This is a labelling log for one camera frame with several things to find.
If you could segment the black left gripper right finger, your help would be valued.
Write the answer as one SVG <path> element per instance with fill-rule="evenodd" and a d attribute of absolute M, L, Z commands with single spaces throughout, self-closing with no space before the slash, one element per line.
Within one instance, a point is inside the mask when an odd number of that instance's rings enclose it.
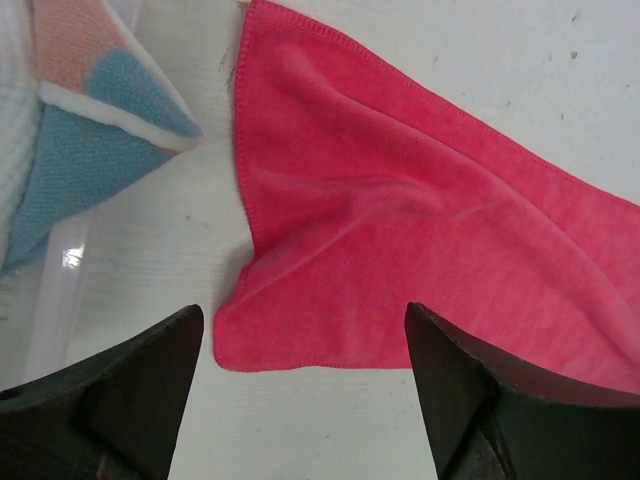
<path fill-rule="evenodd" d="M 538 367 L 419 303 L 405 332 L 438 478 L 638 478 L 638 395 Z"/>

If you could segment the pink towel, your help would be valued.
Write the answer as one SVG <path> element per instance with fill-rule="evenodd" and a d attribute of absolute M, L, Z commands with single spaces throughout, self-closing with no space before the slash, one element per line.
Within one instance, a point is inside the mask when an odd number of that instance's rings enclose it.
<path fill-rule="evenodd" d="M 250 4 L 235 159 L 254 256 L 213 322 L 230 371 L 404 369 L 421 303 L 558 374 L 639 389 L 639 209 L 347 35 Z"/>

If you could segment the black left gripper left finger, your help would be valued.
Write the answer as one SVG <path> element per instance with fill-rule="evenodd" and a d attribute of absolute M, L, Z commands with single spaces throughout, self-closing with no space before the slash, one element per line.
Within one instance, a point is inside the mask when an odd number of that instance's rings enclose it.
<path fill-rule="evenodd" d="M 204 331 L 197 305 L 1 393 L 4 479 L 165 479 Z"/>

